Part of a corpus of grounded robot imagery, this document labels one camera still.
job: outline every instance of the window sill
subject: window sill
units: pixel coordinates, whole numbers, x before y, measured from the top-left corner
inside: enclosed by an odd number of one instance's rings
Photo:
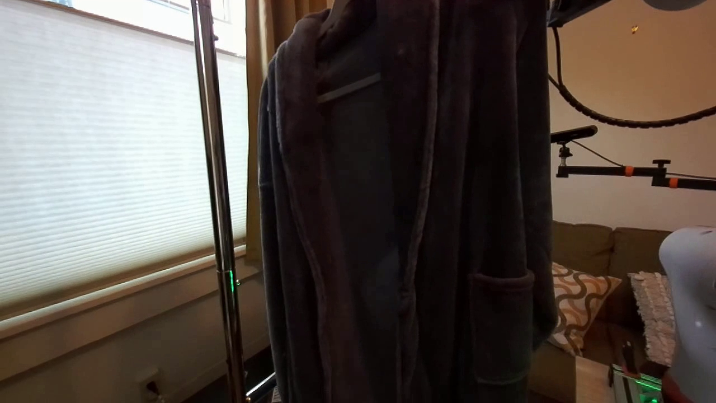
[[[259,270],[238,261],[249,283]],[[217,293],[212,255],[0,323],[0,383]]]

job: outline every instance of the clothing rack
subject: clothing rack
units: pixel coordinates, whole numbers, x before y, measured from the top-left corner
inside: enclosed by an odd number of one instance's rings
[[[194,58],[203,121],[206,168],[210,187],[210,211],[214,230],[214,261],[221,293],[221,320],[227,344],[227,380],[232,403],[249,403],[275,385],[275,375],[246,392],[240,317],[240,278],[236,274],[232,226],[227,182],[227,150],[221,129],[221,96],[217,78],[217,49],[210,0],[192,0]]]

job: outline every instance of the wall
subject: wall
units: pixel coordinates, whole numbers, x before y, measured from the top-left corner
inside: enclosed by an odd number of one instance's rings
[[[716,3],[656,11],[642,0],[614,0],[561,30],[564,80],[603,115],[666,119],[716,105]],[[553,91],[553,132],[591,126]],[[672,160],[672,170],[716,177],[716,116],[664,130],[596,123],[584,145],[632,167]],[[570,145],[572,167],[600,160]],[[555,220],[608,226],[716,226],[716,192],[651,189],[644,177],[553,179]]]
[[[249,358],[268,345],[265,285],[256,270],[240,278]],[[164,398],[184,401],[227,370],[214,270],[151,276],[70,317],[2,330],[0,356],[6,403],[142,403],[140,380],[157,370]]]

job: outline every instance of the black cable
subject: black cable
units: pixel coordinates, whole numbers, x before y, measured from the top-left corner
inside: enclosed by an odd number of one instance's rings
[[[606,116],[606,115],[600,115],[596,111],[591,111],[588,105],[584,105],[566,85],[564,85],[564,77],[561,77],[561,44],[559,44],[559,30],[553,28],[553,36],[555,36],[555,58],[557,58],[557,80],[553,77],[550,83],[557,87],[557,93],[561,94],[561,100],[572,105],[578,112],[596,119],[596,121],[603,121],[606,126],[617,126],[617,129],[642,129],[642,130],[649,130],[649,129],[669,129],[669,126],[685,126],[685,123],[691,123],[691,121],[698,121],[698,119],[706,119],[706,116],[715,116],[716,115],[716,105],[712,107],[706,107],[706,111],[698,111],[694,115],[685,115],[685,116],[673,116],[673,119],[660,119],[660,121],[632,121],[632,119],[616,119],[616,116]]]
[[[617,164],[617,162],[608,160],[606,155],[603,155],[603,152],[598,152],[598,150],[594,150],[594,149],[586,149],[581,142],[572,142],[572,144],[578,144],[580,149],[588,150],[591,155],[608,162],[612,167],[624,167],[624,164]]]

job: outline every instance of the white wall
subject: white wall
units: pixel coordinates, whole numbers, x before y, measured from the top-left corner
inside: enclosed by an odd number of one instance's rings
[[[716,105],[716,3],[666,14],[642,0],[614,0],[561,30],[564,80],[598,112],[666,119]],[[553,91],[553,132],[591,126]],[[716,116],[664,130],[596,123],[584,145],[632,167],[672,160],[672,170],[716,177]],[[598,167],[570,145],[572,167]],[[553,179],[555,220],[608,226],[716,226],[716,192],[651,189],[647,177]]]

